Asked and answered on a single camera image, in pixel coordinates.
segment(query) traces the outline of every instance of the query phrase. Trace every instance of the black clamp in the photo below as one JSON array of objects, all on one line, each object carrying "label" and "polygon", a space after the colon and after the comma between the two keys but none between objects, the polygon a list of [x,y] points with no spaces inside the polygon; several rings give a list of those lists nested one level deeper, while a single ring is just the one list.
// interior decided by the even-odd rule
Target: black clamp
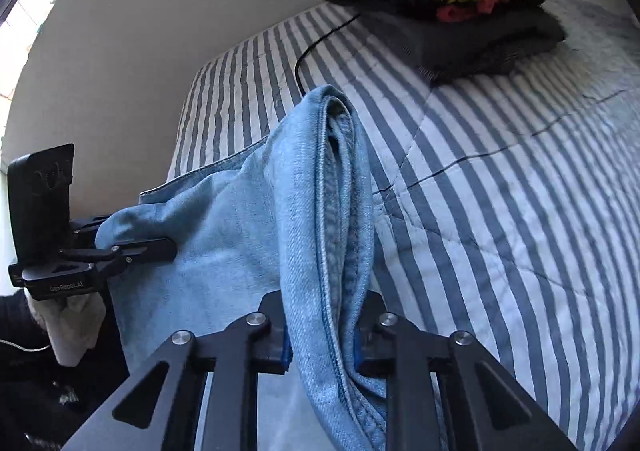
[{"label": "black clamp", "polygon": [[441,437],[449,451],[576,451],[473,335],[422,332],[387,312],[382,296],[371,291],[358,322],[356,367],[386,379],[386,451],[440,451]]},{"label": "black clamp", "polygon": [[96,249],[95,235],[109,217],[69,219],[73,158],[74,146],[67,144],[21,157],[7,171],[17,255],[9,277],[36,300],[98,291],[127,265],[171,261],[177,252],[168,238]]},{"label": "black clamp", "polygon": [[169,337],[84,425],[63,451],[193,449],[207,373],[214,372],[202,449],[257,448],[258,373],[282,375],[292,352],[280,291],[222,332]]}]

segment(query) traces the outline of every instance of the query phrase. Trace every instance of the striped bedsheet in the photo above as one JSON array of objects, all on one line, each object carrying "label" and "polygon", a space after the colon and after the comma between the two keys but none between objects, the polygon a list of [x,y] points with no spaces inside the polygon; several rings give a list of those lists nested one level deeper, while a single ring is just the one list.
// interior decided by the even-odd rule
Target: striped bedsheet
[{"label": "striped bedsheet", "polygon": [[[568,31],[510,76],[429,89],[356,20],[305,60],[364,124],[374,287],[421,329],[474,333],[580,450],[606,449],[640,379],[640,32],[570,0]],[[196,75],[168,178],[269,134],[293,66],[349,17],[323,4]]]}]

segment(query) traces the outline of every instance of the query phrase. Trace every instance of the mattress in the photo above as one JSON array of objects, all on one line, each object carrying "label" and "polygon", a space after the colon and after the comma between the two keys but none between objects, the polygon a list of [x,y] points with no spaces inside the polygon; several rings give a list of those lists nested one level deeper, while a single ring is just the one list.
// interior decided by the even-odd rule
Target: mattress
[{"label": "mattress", "polygon": [[[640,32],[572,0],[568,39],[509,76],[430,89],[354,23],[302,63],[364,124],[374,200],[372,287],[442,335],[468,330],[580,450],[603,450],[640,380]],[[323,4],[207,63],[168,174],[268,135],[301,99],[293,67],[350,18]]]}]

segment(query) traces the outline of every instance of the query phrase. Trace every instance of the white wall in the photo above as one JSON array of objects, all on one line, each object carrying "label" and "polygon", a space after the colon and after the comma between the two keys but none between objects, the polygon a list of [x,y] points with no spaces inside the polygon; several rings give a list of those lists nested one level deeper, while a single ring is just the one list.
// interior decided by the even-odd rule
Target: white wall
[{"label": "white wall", "polygon": [[2,166],[74,142],[72,214],[164,182],[191,79],[210,58],[318,0],[58,0],[22,72]]}]

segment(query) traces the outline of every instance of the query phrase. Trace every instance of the bed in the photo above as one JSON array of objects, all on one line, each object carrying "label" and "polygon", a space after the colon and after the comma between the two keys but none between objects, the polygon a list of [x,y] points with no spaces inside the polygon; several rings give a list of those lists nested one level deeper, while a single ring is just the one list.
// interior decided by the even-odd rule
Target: bed
[{"label": "bed", "polygon": [[[599,451],[640,383],[640,31],[591,4],[545,7],[568,39],[509,76],[430,89],[358,20],[300,75],[343,91],[364,124],[388,309],[475,333],[578,449]],[[273,131],[301,99],[297,58],[350,16],[322,4],[203,66],[168,180]]]}]

